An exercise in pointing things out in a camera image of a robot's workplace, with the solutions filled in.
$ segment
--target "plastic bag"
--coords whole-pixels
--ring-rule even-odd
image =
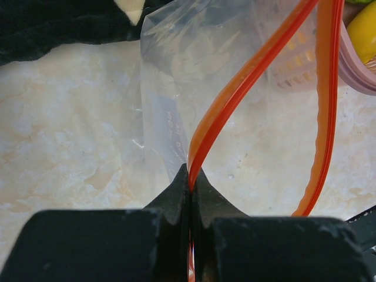
[[[332,36],[337,42],[328,40],[337,27],[328,29],[323,23],[340,22],[341,7],[334,6],[338,3],[343,6],[342,1],[315,0],[175,0],[149,15],[141,39],[141,93],[153,182],[165,182],[163,187],[172,180],[187,161],[188,140],[193,137],[188,160],[189,169],[194,167],[191,182],[209,153],[203,165],[209,180],[244,212],[291,214],[308,182],[315,186],[309,198],[316,200],[334,137],[337,76],[329,74],[338,73],[330,69],[338,68],[338,60],[333,63],[338,57],[338,35]],[[318,28],[321,49],[315,43]],[[291,62],[283,56],[296,40],[300,46],[294,50],[295,68],[299,62],[304,67],[282,85],[277,79],[278,62],[286,64],[285,74],[291,71]],[[324,65],[318,100],[315,52],[323,47],[328,50],[320,55]],[[244,73],[231,86],[233,80],[228,82],[240,69]],[[242,81],[249,73],[253,78],[245,85]],[[300,88],[291,84],[301,86],[303,81],[309,83]],[[217,95],[226,85],[230,91],[220,100]],[[230,104],[236,91],[242,94]],[[200,160],[195,164],[196,156]],[[310,203],[304,205],[298,214],[309,213]]]

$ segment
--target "marble countertop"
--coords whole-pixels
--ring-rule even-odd
[[[126,89],[138,58],[138,42],[77,44],[0,67],[0,265],[39,210],[151,199],[123,157],[132,127]],[[376,97],[341,88],[333,159],[313,215],[347,219],[376,203],[375,138]],[[247,193],[232,196],[243,210]]]

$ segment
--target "dark fabric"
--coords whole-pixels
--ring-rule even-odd
[[[134,26],[113,0],[0,0],[0,66],[61,44],[138,40],[144,17],[170,1],[146,0]]]

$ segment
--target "yellow fruit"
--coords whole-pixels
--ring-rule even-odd
[[[347,32],[362,63],[376,56],[376,1],[368,4],[352,20]]]

